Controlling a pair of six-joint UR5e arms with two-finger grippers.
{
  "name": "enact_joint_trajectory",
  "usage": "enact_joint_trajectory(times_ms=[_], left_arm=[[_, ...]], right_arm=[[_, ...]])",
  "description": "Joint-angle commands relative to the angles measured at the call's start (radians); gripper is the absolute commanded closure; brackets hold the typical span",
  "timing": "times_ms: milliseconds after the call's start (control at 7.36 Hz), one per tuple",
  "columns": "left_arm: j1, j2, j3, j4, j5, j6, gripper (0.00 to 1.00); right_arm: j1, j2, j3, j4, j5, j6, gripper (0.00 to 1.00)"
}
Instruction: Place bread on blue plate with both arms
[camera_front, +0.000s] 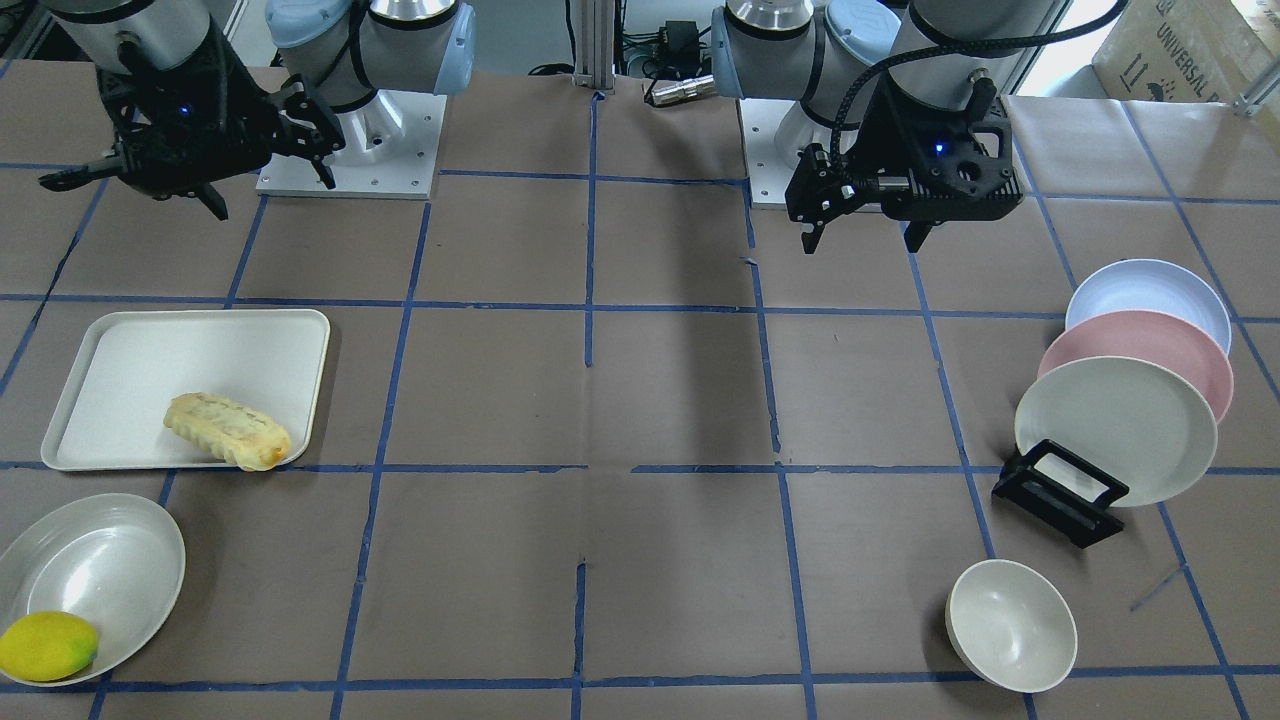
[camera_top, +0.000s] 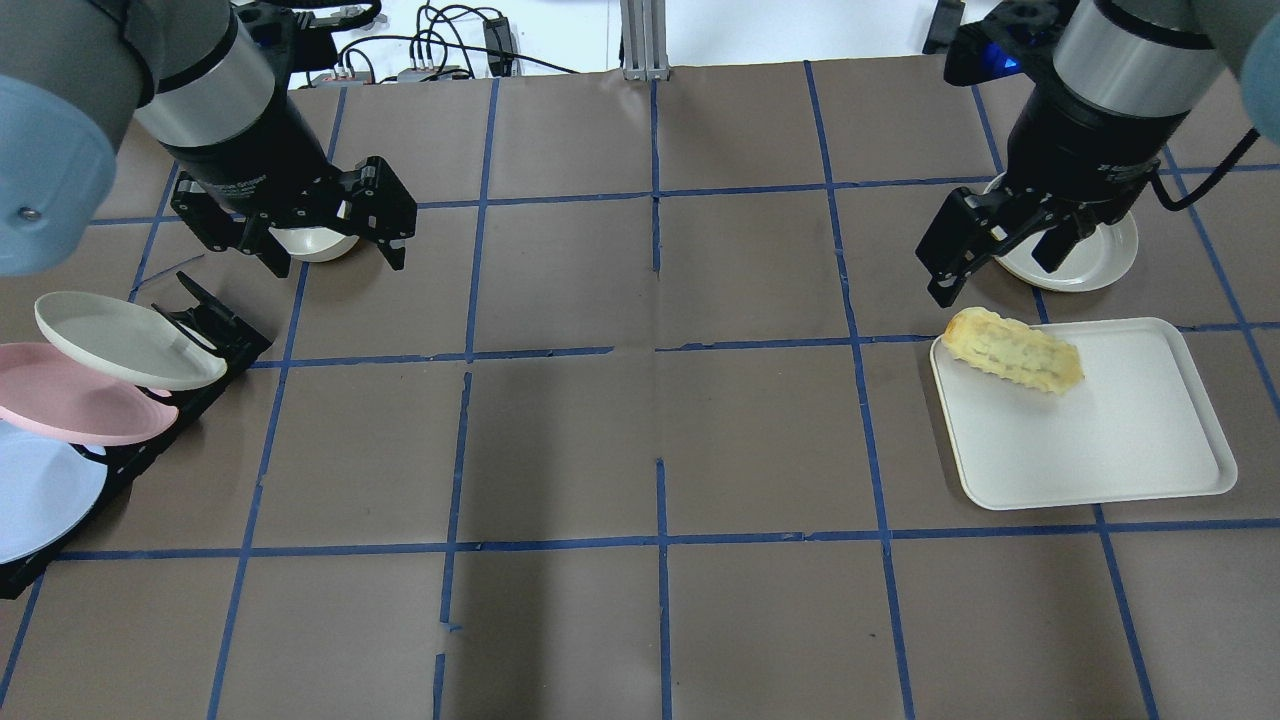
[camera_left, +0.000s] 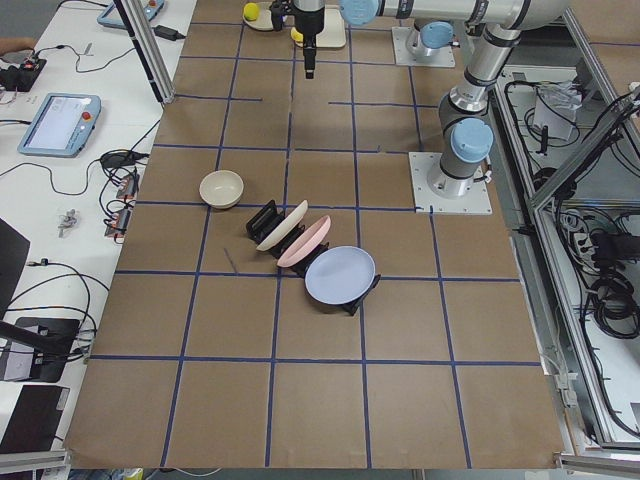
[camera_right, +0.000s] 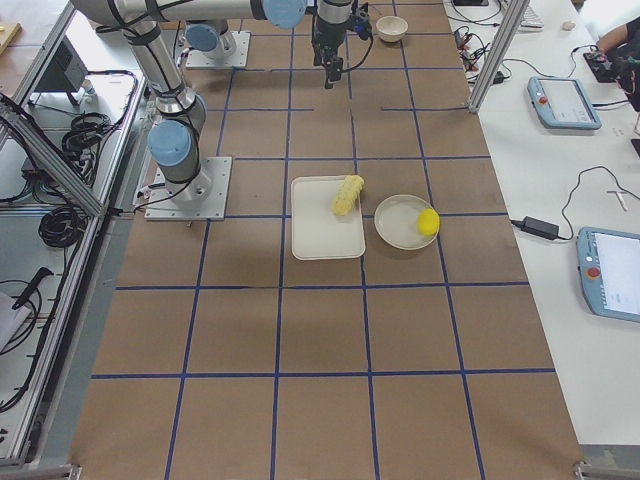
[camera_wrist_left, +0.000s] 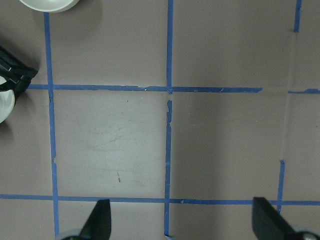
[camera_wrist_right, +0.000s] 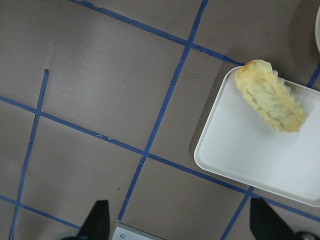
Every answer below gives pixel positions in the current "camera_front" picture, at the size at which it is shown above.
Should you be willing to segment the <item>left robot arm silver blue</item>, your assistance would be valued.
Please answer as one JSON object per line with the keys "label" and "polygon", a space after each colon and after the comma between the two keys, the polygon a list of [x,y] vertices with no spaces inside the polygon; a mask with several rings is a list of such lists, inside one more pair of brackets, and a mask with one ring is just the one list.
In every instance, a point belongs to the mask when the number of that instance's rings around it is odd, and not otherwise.
{"label": "left robot arm silver blue", "polygon": [[727,1],[710,23],[727,97],[795,101],[826,132],[794,143],[783,193],[805,252],[826,227],[876,205],[909,251],[947,222],[996,222],[1024,197],[1002,83],[1046,32],[1050,1]]}

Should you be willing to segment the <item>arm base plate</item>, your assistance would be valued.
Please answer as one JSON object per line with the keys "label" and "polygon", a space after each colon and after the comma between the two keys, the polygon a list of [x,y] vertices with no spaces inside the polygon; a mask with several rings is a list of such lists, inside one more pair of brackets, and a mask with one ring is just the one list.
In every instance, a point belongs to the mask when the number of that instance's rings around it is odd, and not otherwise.
{"label": "arm base plate", "polygon": [[809,143],[827,145],[829,128],[817,124],[792,100],[742,99],[739,117],[751,205],[785,211],[785,191],[800,151]]}
{"label": "arm base plate", "polygon": [[325,163],[329,190],[300,158],[274,156],[256,191],[276,197],[428,200],[433,191],[448,97],[380,91],[353,111],[337,115],[346,146]]}

